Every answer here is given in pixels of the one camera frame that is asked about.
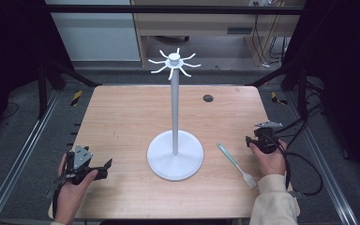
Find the person's right hand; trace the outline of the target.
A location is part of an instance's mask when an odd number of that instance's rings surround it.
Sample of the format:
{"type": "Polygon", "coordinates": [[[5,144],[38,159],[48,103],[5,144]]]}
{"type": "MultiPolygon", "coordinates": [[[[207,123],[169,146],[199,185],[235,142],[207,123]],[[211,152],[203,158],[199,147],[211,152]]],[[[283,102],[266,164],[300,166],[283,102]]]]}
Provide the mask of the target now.
{"type": "Polygon", "coordinates": [[[262,176],[270,174],[286,174],[286,163],[282,152],[277,149],[271,154],[265,154],[254,143],[249,145],[251,152],[258,159],[262,176]]]}

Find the person's left hand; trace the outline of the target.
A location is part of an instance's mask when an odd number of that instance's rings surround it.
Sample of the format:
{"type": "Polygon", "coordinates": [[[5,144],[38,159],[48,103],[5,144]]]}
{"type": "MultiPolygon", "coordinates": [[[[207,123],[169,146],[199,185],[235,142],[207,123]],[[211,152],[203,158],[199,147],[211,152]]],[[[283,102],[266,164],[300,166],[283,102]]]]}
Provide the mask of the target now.
{"type": "Polygon", "coordinates": [[[65,183],[59,192],[56,213],[51,225],[71,225],[89,185],[94,181],[97,171],[91,171],[79,185],[65,183]]]}

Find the white cabinet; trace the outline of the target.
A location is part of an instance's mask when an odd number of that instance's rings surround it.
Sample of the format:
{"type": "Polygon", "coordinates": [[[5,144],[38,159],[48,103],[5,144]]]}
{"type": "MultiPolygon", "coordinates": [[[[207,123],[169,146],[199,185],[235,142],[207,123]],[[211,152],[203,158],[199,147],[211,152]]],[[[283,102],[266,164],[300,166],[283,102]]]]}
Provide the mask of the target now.
{"type": "Polygon", "coordinates": [[[73,62],[139,61],[131,13],[52,13],[73,62]]]}

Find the yellow black striped tape marker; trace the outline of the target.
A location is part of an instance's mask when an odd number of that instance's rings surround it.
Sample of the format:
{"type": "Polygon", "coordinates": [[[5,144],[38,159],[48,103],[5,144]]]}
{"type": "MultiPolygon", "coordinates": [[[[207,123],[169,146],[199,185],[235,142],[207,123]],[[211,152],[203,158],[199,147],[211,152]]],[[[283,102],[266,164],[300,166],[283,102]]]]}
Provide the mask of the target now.
{"type": "Polygon", "coordinates": [[[281,104],[281,105],[288,105],[288,101],[285,99],[278,99],[278,96],[276,94],[276,92],[271,92],[271,99],[272,102],[281,104]]]}
{"type": "Polygon", "coordinates": [[[82,93],[83,93],[82,90],[76,91],[76,93],[74,94],[74,97],[73,97],[73,99],[72,99],[72,101],[70,103],[70,106],[76,106],[77,105],[82,93]]]}

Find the aluminium floor rail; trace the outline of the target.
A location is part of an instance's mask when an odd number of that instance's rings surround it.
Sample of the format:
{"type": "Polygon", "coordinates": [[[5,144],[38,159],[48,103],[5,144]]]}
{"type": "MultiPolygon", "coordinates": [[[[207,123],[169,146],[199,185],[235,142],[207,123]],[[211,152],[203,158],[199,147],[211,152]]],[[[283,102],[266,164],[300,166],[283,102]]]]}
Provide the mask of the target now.
{"type": "Polygon", "coordinates": [[[26,142],[22,146],[22,149],[19,155],[16,157],[16,160],[12,164],[3,184],[0,187],[0,214],[8,201],[12,190],[16,186],[22,172],[23,168],[26,165],[29,157],[33,153],[36,144],[38,143],[39,137],[42,134],[44,128],[46,127],[52,112],[56,106],[57,100],[60,97],[59,91],[53,91],[52,95],[48,101],[47,110],[42,116],[36,121],[31,133],[28,135],[26,142]]]}
{"type": "Polygon", "coordinates": [[[343,225],[359,225],[357,218],[350,207],[333,171],[325,160],[321,148],[316,142],[309,127],[304,129],[304,136],[310,150],[310,154],[322,175],[326,191],[334,205],[343,225]]]}

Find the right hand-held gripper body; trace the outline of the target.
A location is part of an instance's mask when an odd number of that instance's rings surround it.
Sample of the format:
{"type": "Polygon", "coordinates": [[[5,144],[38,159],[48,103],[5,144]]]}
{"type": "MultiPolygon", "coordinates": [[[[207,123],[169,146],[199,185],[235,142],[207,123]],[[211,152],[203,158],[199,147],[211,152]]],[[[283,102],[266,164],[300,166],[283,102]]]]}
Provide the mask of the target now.
{"type": "Polygon", "coordinates": [[[256,139],[252,139],[252,143],[256,144],[265,154],[271,154],[277,149],[280,150],[280,143],[274,128],[281,128],[281,123],[266,121],[255,124],[255,127],[257,129],[253,133],[256,139]]]}

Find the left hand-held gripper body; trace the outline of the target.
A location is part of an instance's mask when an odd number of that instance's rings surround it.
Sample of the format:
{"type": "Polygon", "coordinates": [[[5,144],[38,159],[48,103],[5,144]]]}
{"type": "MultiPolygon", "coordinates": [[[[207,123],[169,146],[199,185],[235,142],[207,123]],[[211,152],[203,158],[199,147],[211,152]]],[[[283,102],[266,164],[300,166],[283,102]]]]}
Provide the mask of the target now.
{"type": "Polygon", "coordinates": [[[79,185],[83,179],[93,170],[104,169],[102,167],[91,168],[89,166],[93,154],[89,151],[89,147],[77,145],[74,151],[70,151],[66,155],[64,163],[64,176],[67,181],[73,185],[79,185]]]}

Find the teal handled silicone brush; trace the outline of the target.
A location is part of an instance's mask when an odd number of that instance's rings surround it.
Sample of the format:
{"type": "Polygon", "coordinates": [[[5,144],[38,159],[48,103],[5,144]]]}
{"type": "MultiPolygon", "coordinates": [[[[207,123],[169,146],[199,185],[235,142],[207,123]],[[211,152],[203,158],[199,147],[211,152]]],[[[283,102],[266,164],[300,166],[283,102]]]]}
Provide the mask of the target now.
{"type": "Polygon", "coordinates": [[[229,151],[225,148],[222,143],[217,144],[217,148],[223,153],[223,155],[231,162],[231,164],[242,174],[244,182],[250,187],[255,188],[257,186],[257,182],[255,179],[247,172],[244,172],[241,167],[238,165],[233,156],[229,153],[229,151]]]}

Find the black horizontal frame bar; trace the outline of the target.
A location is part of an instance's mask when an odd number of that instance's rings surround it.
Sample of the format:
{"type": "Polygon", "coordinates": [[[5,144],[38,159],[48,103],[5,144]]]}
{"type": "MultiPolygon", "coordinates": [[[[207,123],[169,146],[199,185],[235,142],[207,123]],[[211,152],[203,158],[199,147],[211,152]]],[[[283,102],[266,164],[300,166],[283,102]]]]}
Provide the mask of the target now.
{"type": "Polygon", "coordinates": [[[57,13],[302,15],[305,12],[303,7],[47,5],[45,9],[57,13]]]}

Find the black metal stand frame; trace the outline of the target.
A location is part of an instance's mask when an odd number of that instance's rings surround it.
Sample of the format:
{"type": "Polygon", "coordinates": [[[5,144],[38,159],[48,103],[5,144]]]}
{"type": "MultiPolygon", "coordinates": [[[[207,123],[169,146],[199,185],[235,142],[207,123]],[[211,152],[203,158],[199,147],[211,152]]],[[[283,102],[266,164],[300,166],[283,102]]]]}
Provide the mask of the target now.
{"type": "Polygon", "coordinates": [[[38,118],[42,118],[48,111],[46,82],[49,82],[54,90],[63,90],[66,87],[66,82],[64,81],[62,74],[67,74],[69,77],[89,87],[99,86],[98,82],[93,82],[85,78],[83,75],[76,72],[74,68],[64,66],[53,60],[46,60],[42,62],[37,69],[37,86],[39,97],[38,118]]]}
{"type": "Polygon", "coordinates": [[[261,85],[275,79],[279,75],[284,75],[280,84],[280,88],[283,91],[291,91],[296,85],[298,85],[297,112],[304,121],[307,121],[307,70],[302,63],[291,62],[282,65],[280,68],[274,70],[268,75],[250,83],[249,86],[260,87],[261,85]]]}

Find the white hook rack stand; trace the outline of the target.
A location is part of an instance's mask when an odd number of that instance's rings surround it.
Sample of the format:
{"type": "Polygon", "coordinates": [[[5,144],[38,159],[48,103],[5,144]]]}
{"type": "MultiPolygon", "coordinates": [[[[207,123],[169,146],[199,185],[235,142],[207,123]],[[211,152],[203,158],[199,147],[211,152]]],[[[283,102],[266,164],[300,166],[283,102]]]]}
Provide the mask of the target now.
{"type": "Polygon", "coordinates": [[[195,56],[194,53],[182,57],[179,48],[169,54],[163,51],[159,53],[164,57],[163,61],[149,59],[149,62],[162,64],[162,68],[154,70],[153,74],[165,69],[170,71],[168,80],[171,82],[172,129],[158,134],[150,142],[146,156],[148,165],[157,176],[178,182],[193,176],[201,168],[204,159],[203,146],[198,138],[179,128],[179,73],[190,77],[183,66],[197,68],[198,65],[187,63],[195,56]]]}

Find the light wooden desk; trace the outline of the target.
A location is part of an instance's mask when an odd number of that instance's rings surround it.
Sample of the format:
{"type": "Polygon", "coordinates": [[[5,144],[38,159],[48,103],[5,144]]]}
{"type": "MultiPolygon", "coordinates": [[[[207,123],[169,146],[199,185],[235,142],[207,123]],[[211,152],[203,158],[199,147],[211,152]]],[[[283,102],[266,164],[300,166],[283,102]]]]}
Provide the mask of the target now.
{"type": "MultiPolygon", "coordinates": [[[[307,0],[130,0],[133,6],[215,6],[302,8],[307,0]]],[[[269,54],[275,38],[289,38],[297,15],[242,14],[144,14],[133,15],[142,56],[150,37],[240,36],[245,39],[254,63],[274,61],[269,54]]]]}

